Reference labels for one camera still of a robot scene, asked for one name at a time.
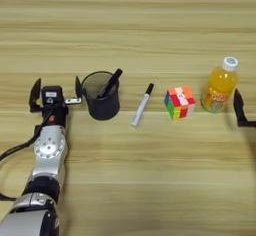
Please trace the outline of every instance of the rubik's cube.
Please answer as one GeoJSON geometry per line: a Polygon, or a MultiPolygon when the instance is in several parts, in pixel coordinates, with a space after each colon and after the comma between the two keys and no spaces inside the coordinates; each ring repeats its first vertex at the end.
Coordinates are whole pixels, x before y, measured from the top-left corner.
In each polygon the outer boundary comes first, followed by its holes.
{"type": "Polygon", "coordinates": [[[195,109],[195,99],[189,87],[170,88],[164,103],[173,120],[191,115],[195,109]]]}

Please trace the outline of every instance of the black cable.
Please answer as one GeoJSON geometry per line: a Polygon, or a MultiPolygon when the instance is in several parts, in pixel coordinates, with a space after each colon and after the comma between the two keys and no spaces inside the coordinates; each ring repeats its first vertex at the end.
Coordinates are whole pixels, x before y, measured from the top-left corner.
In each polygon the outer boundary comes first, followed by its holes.
{"type": "MultiPolygon", "coordinates": [[[[0,155],[0,162],[2,160],[4,160],[5,158],[7,158],[8,156],[20,151],[20,150],[23,150],[24,148],[27,148],[29,147],[31,144],[33,144],[36,139],[39,137],[40,135],[40,131],[42,130],[43,126],[46,124],[46,122],[48,121],[48,119],[50,118],[50,116],[52,115],[53,113],[53,109],[50,110],[50,112],[47,114],[47,116],[44,118],[43,122],[40,124],[40,126],[36,129],[33,137],[31,137],[27,142],[25,142],[24,144],[20,144],[20,145],[17,145],[15,147],[12,147],[10,148],[9,150],[5,151],[4,153],[2,153],[0,155]]],[[[9,197],[9,196],[6,196],[2,193],[0,193],[0,201],[15,201],[16,198],[14,197],[9,197]]]]}

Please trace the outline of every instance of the bottle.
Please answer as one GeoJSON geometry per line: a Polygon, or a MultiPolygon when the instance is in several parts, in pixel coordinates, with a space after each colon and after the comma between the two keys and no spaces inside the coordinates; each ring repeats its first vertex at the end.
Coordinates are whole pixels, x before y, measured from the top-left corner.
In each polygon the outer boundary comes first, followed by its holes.
{"type": "Polygon", "coordinates": [[[202,105],[206,111],[212,113],[223,111],[238,83],[237,66],[236,58],[226,57],[222,66],[212,71],[202,99],[202,105]]]}

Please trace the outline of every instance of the pen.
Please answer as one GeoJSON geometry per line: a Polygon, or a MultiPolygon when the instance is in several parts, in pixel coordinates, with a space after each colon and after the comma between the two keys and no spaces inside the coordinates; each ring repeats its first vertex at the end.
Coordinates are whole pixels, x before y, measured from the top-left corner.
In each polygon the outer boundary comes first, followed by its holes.
{"type": "Polygon", "coordinates": [[[143,111],[144,111],[144,109],[145,109],[145,107],[148,103],[148,100],[149,100],[149,97],[150,97],[150,94],[151,94],[153,88],[154,88],[154,84],[150,83],[146,92],[145,92],[145,94],[144,94],[144,96],[143,96],[143,99],[140,102],[138,110],[137,110],[137,112],[136,112],[136,114],[135,114],[135,116],[134,116],[134,118],[131,122],[132,126],[137,127],[139,125],[140,119],[141,119],[142,114],[143,114],[143,111]]]}
{"type": "Polygon", "coordinates": [[[102,98],[102,97],[106,96],[109,93],[109,91],[116,84],[116,82],[118,81],[118,78],[121,76],[122,73],[123,73],[123,71],[121,69],[116,70],[116,72],[112,75],[112,77],[108,81],[107,85],[105,85],[100,90],[99,94],[97,95],[97,99],[102,98]]]}

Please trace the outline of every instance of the white bottle cap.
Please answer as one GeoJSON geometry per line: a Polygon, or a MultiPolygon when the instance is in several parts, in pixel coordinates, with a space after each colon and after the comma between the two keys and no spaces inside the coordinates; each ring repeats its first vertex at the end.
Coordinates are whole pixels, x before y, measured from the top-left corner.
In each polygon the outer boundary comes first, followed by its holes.
{"type": "Polygon", "coordinates": [[[226,57],[222,64],[222,68],[229,72],[235,71],[237,66],[238,60],[234,57],[226,57]]]}

